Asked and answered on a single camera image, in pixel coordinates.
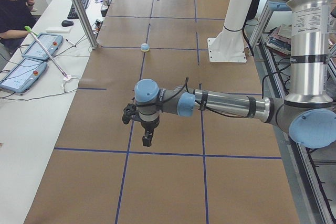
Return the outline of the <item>small metal cup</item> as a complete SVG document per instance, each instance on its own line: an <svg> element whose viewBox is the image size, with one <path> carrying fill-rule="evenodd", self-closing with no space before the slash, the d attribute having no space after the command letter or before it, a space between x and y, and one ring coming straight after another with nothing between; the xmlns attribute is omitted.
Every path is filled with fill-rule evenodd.
<svg viewBox="0 0 336 224"><path fill-rule="evenodd" d="M105 6L106 8L109 7L110 0L102 0L102 6Z"/></svg>

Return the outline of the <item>blue white call bell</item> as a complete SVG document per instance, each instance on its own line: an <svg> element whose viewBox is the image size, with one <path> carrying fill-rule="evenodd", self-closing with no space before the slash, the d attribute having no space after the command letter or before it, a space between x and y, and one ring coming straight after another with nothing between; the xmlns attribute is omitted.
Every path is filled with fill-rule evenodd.
<svg viewBox="0 0 336 224"><path fill-rule="evenodd" d="M150 46L147 43L142 43L140 49L142 52L148 52L150 50Z"/></svg>

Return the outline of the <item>stack of books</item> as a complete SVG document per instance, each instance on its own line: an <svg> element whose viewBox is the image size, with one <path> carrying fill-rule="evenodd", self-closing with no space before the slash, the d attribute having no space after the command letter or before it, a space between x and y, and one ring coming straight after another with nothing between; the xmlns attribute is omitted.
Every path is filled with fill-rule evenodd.
<svg viewBox="0 0 336 224"><path fill-rule="evenodd" d="M291 25L282 24L271 31L266 46L285 55L291 54Z"/></svg>

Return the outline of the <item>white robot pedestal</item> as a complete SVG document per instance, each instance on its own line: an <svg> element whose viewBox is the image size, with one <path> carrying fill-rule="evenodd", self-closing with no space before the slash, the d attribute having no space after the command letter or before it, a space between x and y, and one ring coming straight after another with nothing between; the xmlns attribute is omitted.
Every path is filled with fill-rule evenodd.
<svg viewBox="0 0 336 224"><path fill-rule="evenodd" d="M244 53L244 23L252 0L230 0L223 30L215 38L208 38L210 62L247 61Z"/></svg>

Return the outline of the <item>aluminium side rail frame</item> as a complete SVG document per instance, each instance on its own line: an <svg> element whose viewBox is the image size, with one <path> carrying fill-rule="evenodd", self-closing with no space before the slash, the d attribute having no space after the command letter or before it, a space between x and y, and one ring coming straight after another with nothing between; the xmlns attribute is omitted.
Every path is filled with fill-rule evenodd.
<svg viewBox="0 0 336 224"><path fill-rule="evenodd" d="M335 77L327 39L301 36L293 56L266 47L265 28L273 12L265 6L250 44L262 92L274 101L272 123L295 204L303 223L335 223L335 103L327 79Z"/></svg>

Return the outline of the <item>black marker pen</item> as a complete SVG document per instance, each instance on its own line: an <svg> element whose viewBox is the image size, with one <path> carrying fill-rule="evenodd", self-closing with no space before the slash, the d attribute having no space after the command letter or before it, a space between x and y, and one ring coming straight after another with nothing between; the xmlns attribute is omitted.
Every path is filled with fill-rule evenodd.
<svg viewBox="0 0 336 224"><path fill-rule="evenodd" d="M77 45L70 41L69 39L66 39L66 42L69 43L71 46L76 47Z"/></svg>

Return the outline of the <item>silver grabber stick green tip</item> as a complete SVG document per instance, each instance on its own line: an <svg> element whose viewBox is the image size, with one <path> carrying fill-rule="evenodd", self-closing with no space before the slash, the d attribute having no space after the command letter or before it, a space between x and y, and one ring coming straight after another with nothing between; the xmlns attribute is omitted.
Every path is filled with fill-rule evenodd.
<svg viewBox="0 0 336 224"><path fill-rule="evenodd" d="M32 29L29 26L25 26L25 29L28 31L29 34L32 35L32 37L34 38L34 40L36 41L36 43L38 43L40 45L40 47L42 48L42 50L47 54L47 56L50 58L50 60L55 64L55 66L60 70L60 72L62 73L62 75L64 76L64 81L69 81L70 79L72 79L72 76L69 74L66 74L66 72L61 68L61 66L56 63L55 59L52 57L52 55L49 53L48 49L45 48L45 46L41 43L41 41L37 38L37 36L34 34L34 32L32 31Z"/></svg>

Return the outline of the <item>lower teach pendant tablet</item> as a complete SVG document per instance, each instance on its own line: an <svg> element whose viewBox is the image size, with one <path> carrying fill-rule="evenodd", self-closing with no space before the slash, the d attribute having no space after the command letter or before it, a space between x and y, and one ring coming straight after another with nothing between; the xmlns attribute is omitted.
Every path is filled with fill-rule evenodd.
<svg viewBox="0 0 336 224"><path fill-rule="evenodd" d="M47 62L23 58L2 80L1 89L26 92L47 69Z"/></svg>

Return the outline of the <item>black computer mouse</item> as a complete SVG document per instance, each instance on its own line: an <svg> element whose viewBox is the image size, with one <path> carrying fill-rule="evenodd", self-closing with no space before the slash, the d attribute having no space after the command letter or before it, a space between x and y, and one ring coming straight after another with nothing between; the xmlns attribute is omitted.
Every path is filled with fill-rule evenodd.
<svg viewBox="0 0 336 224"><path fill-rule="evenodd" d="M69 27L69 26L73 26L74 25L74 22L71 21L71 20L63 20L61 22L61 26L62 27Z"/></svg>

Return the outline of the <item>person in black shirt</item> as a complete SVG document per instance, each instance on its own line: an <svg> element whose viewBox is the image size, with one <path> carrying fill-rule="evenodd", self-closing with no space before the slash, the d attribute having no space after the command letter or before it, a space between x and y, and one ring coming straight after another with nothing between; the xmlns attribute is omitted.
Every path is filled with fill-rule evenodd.
<svg viewBox="0 0 336 224"><path fill-rule="evenodd" d="M1 0L1 44L13 53L28 35L25 26L33 27L31 14L35 0Z"/></svg>

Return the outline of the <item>aluminium frame post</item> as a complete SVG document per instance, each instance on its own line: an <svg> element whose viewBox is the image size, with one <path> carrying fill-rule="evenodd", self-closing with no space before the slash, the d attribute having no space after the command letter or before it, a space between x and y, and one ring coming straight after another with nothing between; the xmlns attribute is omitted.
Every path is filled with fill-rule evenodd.
<svg viewBox="0 0 336 224"><path fill-rule="evenodd" d="M82 28L85 32L85 35L87 36L87 39L89 41L89 44L92 48L92 50L95 50L98 46L98 42L96 40L96 37L91 29L91 25L89 23L89 19L87 17L86 11L84 7L82 6L82 3L80 0L71 0L79 17L79 21L82 25Z"/></svg>

